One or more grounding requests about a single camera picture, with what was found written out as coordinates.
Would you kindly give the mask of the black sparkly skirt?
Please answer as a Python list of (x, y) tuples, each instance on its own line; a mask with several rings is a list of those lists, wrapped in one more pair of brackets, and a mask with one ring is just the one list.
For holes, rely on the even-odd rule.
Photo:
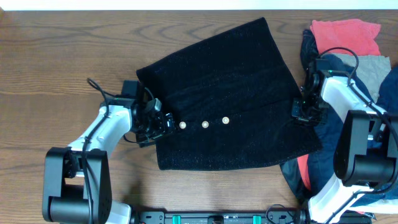
[(256, 19), (139, 69), (139, 81), (184, 128), (156, 142), (162, 170), (274, 166), (321, 149), (291, 112), (300, 90), (267, 21)]

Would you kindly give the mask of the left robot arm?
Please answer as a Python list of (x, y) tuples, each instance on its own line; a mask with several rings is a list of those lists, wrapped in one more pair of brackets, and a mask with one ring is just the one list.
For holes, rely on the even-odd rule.
[(140, 147), (176, 129), (170, 113), (155, 98), (107, 98), (87, 130), (66, 147), (45, 157), (42, 215), (55, 223), (134, 223), (130, 205), (112, 198), (109, 157), (125, 134)]

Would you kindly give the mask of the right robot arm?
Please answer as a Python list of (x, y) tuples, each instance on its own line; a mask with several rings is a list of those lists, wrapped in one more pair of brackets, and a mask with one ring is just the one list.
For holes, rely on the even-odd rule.
[(303, 97), (294, 99), (292, 117), (302, 124), (324, 123), (328, 108), (343, 122), (334, 173), (294, 215), (294, 223), (337, 223), (363, 195), (384, 194), (397, 185), (397, 116), (375, 105), (353, 77), (317, 58), (308, 66)]

